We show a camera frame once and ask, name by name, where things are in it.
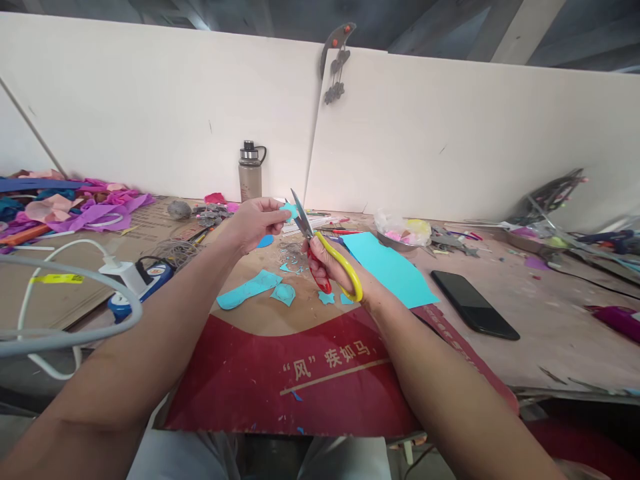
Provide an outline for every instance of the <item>yellow scissor handle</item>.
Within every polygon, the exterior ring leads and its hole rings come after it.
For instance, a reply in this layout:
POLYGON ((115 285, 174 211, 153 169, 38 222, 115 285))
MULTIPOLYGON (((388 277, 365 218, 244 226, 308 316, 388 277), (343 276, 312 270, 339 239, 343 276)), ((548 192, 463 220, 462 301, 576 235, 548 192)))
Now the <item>yellow scissor handle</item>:
POLYGON ((347 272, 347 275, 349 276, 349 279, 351 280, 351 283, 353 284, 353 289, 355 290, 355 295, 350 294, 348 291, 346 291, 344 289, 344 287, 342 285, 340 285, 340 288, 342 288, 342 292, 344 292, 344 294, 347 296, 347 298, 349 300, 351 300, 351 301, 359 302, 360 300, 362 300, 362 284, 360 284, 360 278, 358 278, 358 274, 355 272, 355 270, 353 269, 353 267, 351 266, 349 261, 346 258, 344 258, 342 256, 342 254, 340 254, 340 252, 338 252, 338 250, 333 248, 329 244, 329 242, 322 236, 322 234, 320 232, 316 232, 315 236, 320 239, 320 242, 322 242, 322 245, 324 246, 324 248, 327 249, 327 251, 329 252, 330 256, 332 256, 333 258, 338 260, 338 263, 347 272))

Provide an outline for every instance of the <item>white pants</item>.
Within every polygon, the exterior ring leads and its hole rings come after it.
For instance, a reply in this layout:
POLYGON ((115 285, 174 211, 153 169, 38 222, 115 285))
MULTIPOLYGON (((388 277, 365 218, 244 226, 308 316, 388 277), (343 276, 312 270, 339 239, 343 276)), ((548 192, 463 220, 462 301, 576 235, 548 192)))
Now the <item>white pants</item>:
MULTIPOLYGON (((240 480, 233 436, 147 430, 127 480, 240 480)), ((391 480, 382 438, 314 437, 299 480, 391 480)))

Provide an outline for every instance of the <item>blue foam scrap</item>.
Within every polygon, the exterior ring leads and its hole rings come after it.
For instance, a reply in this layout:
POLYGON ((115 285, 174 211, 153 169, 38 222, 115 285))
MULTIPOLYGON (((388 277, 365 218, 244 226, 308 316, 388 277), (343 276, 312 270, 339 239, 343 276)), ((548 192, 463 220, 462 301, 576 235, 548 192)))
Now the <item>blue foam scrap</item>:
POLYGON ((292 205, 290 203, 285 203, 282 207, 280 207, 280 210, 289 210, 291 212, 288 220, 293 220, 298 218, 298 208, 296 208, 295 205, 292 205))
POLYGON ((349 300, 344 293, 340 294, 340 302, 342 302, 343 305, 353 305, 353 302, 349 300))
POLYGON ((324 293, 323 291, 318 290, 318 298, 325 305, 328 303, 335 303, 335 298, 333 297, 333 293, 324 293))
POLYGON ((409 260, 378 242, 371 232, 344 235, 343 241, 353 256, 406 308, 439 302, 427 281, 409 260))
POLYGON ((248 282, 226 292, 224 295, 220 295, 216 300, 218 300, 218 305, 222 310, 231 310, 244 302, 244 300, 274 288, 280 282, 282 282, 282 277, 262 270, 248 282))
POLYGON ((273 243, 273 235, 265 235, 256 248, 264 248, 273 243))
POLYGON ((280 300, 286 306, 290 307, 291 302, 293 302, 293 299, 295 298, 295 288, 293 288, 292 285, 280 283, 273 289, 273 292, 269 297, 280 300))

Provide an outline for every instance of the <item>plastic bag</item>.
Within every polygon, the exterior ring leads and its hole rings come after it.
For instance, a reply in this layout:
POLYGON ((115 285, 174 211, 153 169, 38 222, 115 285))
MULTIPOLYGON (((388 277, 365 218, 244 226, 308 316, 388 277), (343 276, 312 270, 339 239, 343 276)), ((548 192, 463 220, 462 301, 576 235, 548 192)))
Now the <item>plastic bag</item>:
POLYGON ((385 209, 378 209, 373 219, 378 232, 406 245, 426 245, 431 238, 431 226, 424 220, 405 219, 385 209))

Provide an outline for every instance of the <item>smartphone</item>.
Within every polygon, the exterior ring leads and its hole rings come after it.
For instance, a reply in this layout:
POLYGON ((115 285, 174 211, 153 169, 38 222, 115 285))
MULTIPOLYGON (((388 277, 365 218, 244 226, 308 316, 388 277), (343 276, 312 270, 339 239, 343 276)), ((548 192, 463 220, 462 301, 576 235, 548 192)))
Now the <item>smartphone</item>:
POLYGON ((431 276, 468 327, 485 335, 520 340, 520 335, 462 275, 432 271, 431 276))

